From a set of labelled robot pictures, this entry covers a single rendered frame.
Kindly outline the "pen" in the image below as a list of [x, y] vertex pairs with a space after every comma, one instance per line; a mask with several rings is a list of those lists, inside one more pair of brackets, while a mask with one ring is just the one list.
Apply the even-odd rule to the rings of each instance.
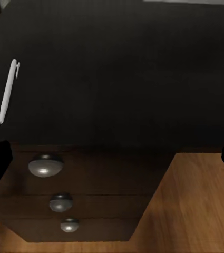
[[4, 118], [6, 116], [7, 109], [8, 109], [8, 103], [9, 103], [9, 98], [11, 96], [12, 86], [14, 83], [16, 67], [17, 67], [16, 76], [18, 77], [20, 63], [18, 63], [17, 65], [17, 59], [13, 59], [11, 63], [11, 68], [9, 69], [8, 79], [7, 79], [4, 97], [2, 101], [1, 113], [0, 113], [0, 124], [3, 123]]

